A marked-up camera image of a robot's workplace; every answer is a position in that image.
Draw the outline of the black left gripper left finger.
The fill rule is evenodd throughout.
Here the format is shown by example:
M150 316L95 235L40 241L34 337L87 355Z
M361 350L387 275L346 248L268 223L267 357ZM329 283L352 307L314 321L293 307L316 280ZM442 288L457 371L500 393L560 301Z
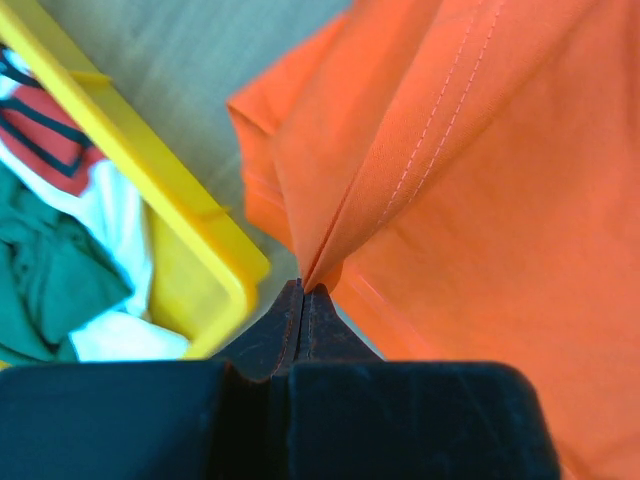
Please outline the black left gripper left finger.
M198 361L16 367L1 375L5 479L284 479L288 371L304 291L282 288Z

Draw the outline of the orange t shirt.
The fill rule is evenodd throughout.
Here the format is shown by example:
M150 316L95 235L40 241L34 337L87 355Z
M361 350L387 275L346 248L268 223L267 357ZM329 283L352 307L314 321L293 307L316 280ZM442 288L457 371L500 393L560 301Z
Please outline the orange t shirt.
M394 360L535 385L639 475L639 5L357 1L228 102L246 214Z

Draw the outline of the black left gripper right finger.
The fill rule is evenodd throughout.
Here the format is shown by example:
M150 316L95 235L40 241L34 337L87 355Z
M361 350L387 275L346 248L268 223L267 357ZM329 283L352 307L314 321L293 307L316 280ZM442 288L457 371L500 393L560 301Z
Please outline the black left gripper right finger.
M557 479L536 391L495 362L292 369L295 479Z

